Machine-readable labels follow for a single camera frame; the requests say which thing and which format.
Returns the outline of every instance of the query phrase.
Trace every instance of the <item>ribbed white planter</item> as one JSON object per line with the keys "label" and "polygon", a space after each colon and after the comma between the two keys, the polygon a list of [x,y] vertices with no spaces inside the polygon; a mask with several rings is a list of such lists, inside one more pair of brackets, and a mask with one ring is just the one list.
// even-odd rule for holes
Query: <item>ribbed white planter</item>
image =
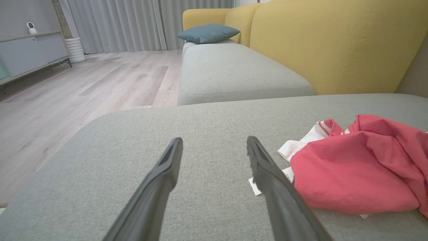
{"label": "ribbed white planter", "polygon": [[65,42],[70,50],[70,61],[72,63],[79,63],[86,60],[80,38],[66,39]]}

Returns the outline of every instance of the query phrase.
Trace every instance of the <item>yellow upholstery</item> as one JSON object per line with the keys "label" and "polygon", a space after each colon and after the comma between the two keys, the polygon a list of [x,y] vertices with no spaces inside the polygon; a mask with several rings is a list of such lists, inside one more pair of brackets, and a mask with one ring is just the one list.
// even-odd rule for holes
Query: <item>yellow upholstery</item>
{"label": "yellow upholstery", "polygon": [[231,9],[189,9],[183,13],[183,29],[207,24],[224,25],[226,14]]}
{"label": "yellow upholstery", "polygon": [[226,20],[224,24],[241,31],[240,34],[232,37],[232,40],[244,46],[250,46],[251,24],[253,22],[253,17],[256,13],[256,10],[261,5],[261,3],[256,3],[236,7],[226,14]]}
{"label": "yellow upholstery", "polygon": [[250,48],[316,94],[393,93],[428,29],[427,0],[276,0],[258,8]]}

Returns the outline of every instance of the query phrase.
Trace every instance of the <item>blue cushion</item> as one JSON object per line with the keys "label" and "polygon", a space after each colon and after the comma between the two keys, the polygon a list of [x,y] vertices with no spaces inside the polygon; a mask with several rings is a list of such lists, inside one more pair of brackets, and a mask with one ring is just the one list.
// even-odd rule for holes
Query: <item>blue cushion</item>
{"label": "blue cushion", "polygon": [[208,24],[189,28],[181,32],[177,37],[194,43],[218,43],[240,33],[239,30],[220,25]]}

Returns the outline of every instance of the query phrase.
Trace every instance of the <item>red fabric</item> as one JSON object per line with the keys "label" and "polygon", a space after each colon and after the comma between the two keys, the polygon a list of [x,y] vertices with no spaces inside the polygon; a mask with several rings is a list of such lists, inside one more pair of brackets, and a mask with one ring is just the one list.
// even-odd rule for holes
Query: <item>red fabric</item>
{"label": "red fabric", "polygon": [[349,134],[331,119],[325,124],[330,136],[291,161],[310,207],[344,214],[419,208],[428,218],[428,133],[375,115],[358,115]]}

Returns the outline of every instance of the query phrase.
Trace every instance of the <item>clothing tag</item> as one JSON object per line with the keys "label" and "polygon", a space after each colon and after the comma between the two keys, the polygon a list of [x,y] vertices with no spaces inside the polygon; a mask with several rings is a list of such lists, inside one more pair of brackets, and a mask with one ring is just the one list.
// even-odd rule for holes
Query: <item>clothing tag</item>
{"label": "clothing tag", "polygon": [[[291,169],[291,167],[288,167],[284,170],[282,170],[282,172],[285,174],[285,176],[288,178],[288,180],[290,182],[293,182],[294,180],[294,172]],[[250,178],[248,179],[248,181],[250,182],[250,186],[253,189],[253,192],[256,196],[260,195],[262,192],[259,190],[259,188],[257,187],[257,185],[253,182],[254,178]]]}

